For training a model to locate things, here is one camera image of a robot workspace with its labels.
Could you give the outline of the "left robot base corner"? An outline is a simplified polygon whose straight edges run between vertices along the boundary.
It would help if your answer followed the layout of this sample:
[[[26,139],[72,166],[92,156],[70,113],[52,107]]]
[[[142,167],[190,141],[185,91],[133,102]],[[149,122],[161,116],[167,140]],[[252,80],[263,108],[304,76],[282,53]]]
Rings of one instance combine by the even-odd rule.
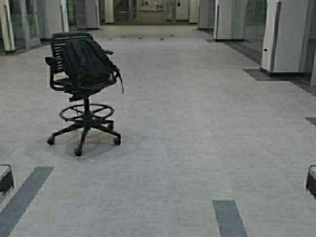
[[[12,168],[9,164],[0,165],[0,192],[6,194],[11,188],[14,188]]]

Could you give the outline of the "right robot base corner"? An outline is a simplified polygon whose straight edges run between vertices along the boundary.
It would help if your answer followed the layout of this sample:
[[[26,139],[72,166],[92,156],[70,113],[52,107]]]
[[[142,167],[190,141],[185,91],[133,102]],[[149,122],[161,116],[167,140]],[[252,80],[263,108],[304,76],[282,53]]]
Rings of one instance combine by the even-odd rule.
[[[306,190],[316,197],[316,166],[311,165],[308,170]]]

